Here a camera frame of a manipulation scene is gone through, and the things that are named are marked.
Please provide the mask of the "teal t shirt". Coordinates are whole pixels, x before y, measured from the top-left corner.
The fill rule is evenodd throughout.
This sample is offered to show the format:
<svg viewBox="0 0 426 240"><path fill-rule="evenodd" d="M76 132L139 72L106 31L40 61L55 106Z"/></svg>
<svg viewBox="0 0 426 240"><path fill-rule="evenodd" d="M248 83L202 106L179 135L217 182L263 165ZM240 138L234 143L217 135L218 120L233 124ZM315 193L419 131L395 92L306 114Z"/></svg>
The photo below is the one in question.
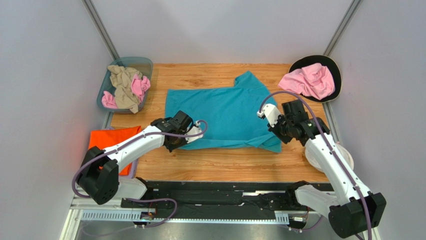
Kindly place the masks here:
<svg viewBox="0 0 426 240"><path fill-rule="evenodd" d="M183 111L194 120L208 123L204 136L183 146L184 150L253 147L279 153L282 142L268 130L268 121L257 115L269 94L267 87L247 71L235 78L233 87L168 90L165 116Z"/></svg>

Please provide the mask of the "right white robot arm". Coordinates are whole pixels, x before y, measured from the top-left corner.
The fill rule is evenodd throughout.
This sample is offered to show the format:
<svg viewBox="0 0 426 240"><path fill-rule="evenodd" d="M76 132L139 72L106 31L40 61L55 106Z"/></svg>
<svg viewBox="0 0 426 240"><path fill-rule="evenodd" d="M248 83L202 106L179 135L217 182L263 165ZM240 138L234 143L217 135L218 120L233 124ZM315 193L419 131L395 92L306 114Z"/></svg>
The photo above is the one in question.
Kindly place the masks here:
<svg viewBox="0 0 426 240"><path fill-rule="evenodd" d="M303 100L286 102L282 108L283 113L273 104L264 104L257 115L267 119L268 130L283 143L299 141L319 164L334 190L334 195L329 195L306 181L299 181L289 190L291 203L317 211L340 238L363 232L371 238L386 208L385 197L380 192L372 192L354 173L327 125L319 117L309 117L311 109Z"/></svg>

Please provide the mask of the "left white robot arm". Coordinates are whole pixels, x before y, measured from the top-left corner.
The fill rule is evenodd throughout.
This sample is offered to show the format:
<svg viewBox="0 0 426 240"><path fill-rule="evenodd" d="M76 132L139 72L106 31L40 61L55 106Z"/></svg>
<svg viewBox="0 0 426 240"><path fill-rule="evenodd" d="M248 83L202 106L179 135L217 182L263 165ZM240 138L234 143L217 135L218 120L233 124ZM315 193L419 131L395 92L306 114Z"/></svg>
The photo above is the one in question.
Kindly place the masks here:
<svg viewBox="0 0 426 240"><path fill-rule="evenodd" d="M172 152L203 137L200 121L183 111L173 117L158 118L140 133L106 148L91 147L72 180L72 190L81 198L98 205L112 199L140 200L148 190L138 178L120 176L120 172L148 152L165 147Z"/></svg>

